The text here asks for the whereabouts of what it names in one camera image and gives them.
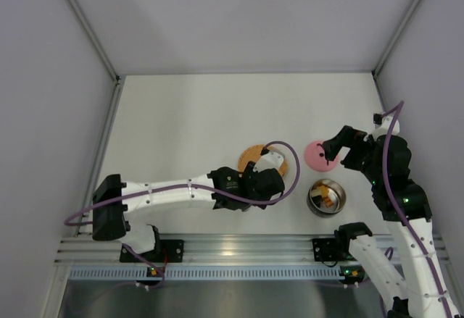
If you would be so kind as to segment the braised pork piece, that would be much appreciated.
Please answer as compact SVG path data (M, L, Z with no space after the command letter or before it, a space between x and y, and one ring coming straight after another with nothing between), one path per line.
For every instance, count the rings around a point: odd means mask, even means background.
M334 205L334 202L329 197L325 197L323 198L323 204L326 208L331 208Z

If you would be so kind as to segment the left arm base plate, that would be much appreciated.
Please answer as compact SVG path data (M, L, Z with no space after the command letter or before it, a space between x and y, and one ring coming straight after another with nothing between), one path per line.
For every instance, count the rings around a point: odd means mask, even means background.
M152 263L182 263L184 254L184 240L161 239L155 245L154 250L140 254L142 258ZM119 261L121 263L137 263L141 260L137 259L124 247L121 248Z

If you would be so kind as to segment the flower shaped yellow cookie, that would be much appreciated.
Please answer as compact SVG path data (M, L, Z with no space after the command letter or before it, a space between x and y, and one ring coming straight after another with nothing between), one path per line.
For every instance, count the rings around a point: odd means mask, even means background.
M322 198L325 198L328 196L328 187L326 185L319 185L316 188L319 188L320 193L318 195L321 195Z

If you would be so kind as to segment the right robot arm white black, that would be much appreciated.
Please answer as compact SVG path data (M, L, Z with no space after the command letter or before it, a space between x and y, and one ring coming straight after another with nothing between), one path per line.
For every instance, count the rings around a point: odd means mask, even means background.
M335 237L344 253L357 260L383 300L388 317L461 317L439 265L432 213L426 192L410 178L412 154L398 135L367 134L345 126L320 144L326 161L342 148L341 165L362 173L396 244L401 270L377 246L363 222L339 227Z

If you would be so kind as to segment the pink round lid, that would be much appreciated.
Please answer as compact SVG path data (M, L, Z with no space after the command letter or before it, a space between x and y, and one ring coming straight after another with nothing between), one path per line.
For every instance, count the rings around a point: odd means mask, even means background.
M316 172L329 172L339 163L340 158L336 156L333 161L327 160L322 147L323 141L313 141L304 150L304 162Z

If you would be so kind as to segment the black sandwich cookie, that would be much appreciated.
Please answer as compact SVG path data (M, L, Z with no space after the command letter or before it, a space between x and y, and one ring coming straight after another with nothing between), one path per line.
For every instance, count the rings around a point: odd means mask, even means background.
M321 195L311 195L310 196L311 202L313 202L316 205L320 205L321 202L323 201L323 198Z

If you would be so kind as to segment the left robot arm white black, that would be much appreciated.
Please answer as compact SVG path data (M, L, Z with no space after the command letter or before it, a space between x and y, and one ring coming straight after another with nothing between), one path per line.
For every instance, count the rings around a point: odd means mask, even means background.
M283 178L276 168L260 172L249 163L243 172L221 167L205 175L166 183L125 182L109 175L92 196L92 238L118 240L137 254L153 251L159 239L154 217L171 209L265 208L283 195Z

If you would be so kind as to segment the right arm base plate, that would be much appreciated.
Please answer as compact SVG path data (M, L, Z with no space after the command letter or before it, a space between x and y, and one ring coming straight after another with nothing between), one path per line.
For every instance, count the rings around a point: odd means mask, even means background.
M318 262L352 261L347 248L335 238L312 239L314 259Z

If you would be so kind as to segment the steel lunch box bowl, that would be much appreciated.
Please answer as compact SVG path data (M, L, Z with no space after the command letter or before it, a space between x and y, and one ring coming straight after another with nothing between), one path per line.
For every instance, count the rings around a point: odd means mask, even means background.
M321 202L320 205L316 205L310 200L311 190L318 187L319 185L326 185L328 187L328 196L334 205L331 208ZM312 184L307 193L307 206L311 212L319 217L329 218L339 214L346 205L347 196L345 190L334 180L321 179L317 180Z

